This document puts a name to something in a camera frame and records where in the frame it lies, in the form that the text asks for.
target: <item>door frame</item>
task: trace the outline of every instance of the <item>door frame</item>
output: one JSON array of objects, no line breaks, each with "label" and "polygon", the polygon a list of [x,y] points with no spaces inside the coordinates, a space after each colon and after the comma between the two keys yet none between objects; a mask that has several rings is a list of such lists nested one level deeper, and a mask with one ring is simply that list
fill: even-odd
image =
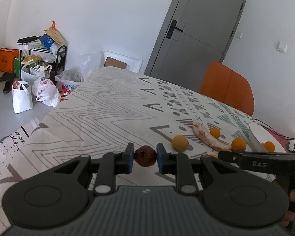
[{"label": "door frame", "polygon": [[[156,58],[157,58],[157,56],[159,54],[159,51],[160,51],[161,46],[162,46],[162,43],[163,43],[163,41],[165,39],[167,30],[168,30],[168,28],[170,26],[170,23],[171,23],[172,19],[173,19],[173,16],[174,16],[174,13],[175,13],[175,10],[177,8],[177,5],[178,5],[179,1],[180,0],[172,0],[171,5],[169,6],[168,12],[167,12],[166,17],[164,19],[163,25],[162,25],[161,30],[159,32],[159,35],[158,35],[158,37],[156,39],[154,48],[152,50],[150,59],[148,61],[147,67],[146,67],[145,72],[144,72],[144,74],[147,75],[147,76],[151,76],[151,72],[152,72],[152,69],[154,67]],[[232,31],[232,35],[230,36],[230,39],[228,40],[228,43],[226,45],[226,48],[225,48],[225,50],[224,50],[224,52],[222,54],[222,57],[221,57],[221,59],[219,61],[220,63],[223,62],[223,60],[224,60],[224,58],[226,56],[226,53],[228,51],[228,48],[229,48],[229,46],[230,46],[230,44],[231,44],[231,42],[232,42],[232,40],[233,40],[233,38],[235,36],[235,32],[236,32],[236,29],[237,29],[239,20],[241,18],[243,9],[245,7],[245,3],[246,3],[246,0],[243,0],[243,2],[242,2],[243,5],[242,5],[241,10],[240,10],[240,12],[238,14],[238,17],[237,17],[235,26],[234,26],[233,31]]]}]

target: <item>dark red fruit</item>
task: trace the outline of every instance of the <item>dark red fruit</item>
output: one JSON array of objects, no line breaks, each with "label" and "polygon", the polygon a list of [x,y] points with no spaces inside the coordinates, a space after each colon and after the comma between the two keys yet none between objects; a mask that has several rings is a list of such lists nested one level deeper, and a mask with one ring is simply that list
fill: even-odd
[{"label": "dark red fruit", "polygon": [[152,147],[143,145],[134,152],[134,160],[142,167],[150,167],[155,164],[157,154]]}]

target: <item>white wall switch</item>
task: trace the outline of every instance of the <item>white wall switch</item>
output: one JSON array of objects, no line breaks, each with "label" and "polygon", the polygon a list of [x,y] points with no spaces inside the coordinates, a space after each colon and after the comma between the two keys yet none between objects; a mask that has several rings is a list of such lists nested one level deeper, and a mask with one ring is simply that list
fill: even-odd
[{"label": "white wall switch", "polygon": [[236,38],[240,39],[242,37],[242,32],[237,32],[236,33]]},{"label": "white wall switch", "polygon": [[287,50],[287,44],[285,42],[280,42],[277,50],[285,53]]}]

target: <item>tablecloth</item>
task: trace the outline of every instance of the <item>tablecloth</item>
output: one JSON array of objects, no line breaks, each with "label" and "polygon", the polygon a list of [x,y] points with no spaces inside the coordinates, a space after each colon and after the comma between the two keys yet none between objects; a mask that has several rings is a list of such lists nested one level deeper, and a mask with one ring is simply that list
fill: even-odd
[{"label": "tablecloth", "polygon": [[[189,157],[216,154],[194,135],[191,127],[196,121],[220,129],[222,143],[239,136],[249,145],[249,123],[254,120],[247,114],[183,87],[106,67],[52,110],[19,151],[0,151],[0,180],[26,179],[81,154],[100,158],[107,152],[124,151],[128,142],[134,143],[135,150],[142,145],[156,149],[162,142],[170,152],[171,139],[178,134],[189,140],[185,152]],[[6,181],[0,184],[0,233],[9,226],[1,208],[2,195],[18,180]],[[160,175],[157,163],[143,168],[134,162],[132,174],[118,175],[116,183],[174,185],[175,177]]]}]

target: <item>ribbed gray surface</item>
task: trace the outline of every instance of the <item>ribbed gray surface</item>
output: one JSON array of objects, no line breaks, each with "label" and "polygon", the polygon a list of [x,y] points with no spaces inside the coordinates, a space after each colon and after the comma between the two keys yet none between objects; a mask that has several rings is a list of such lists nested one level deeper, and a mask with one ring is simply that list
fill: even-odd
[{"label": "ribbed gray surface", "polygon": [[211,218],[193,197],[173,187],[120,187],[95,199],[88,211],[66,226],[44,231],[12,227],[4,236],[286,236],[279,226],[235,229]]}]

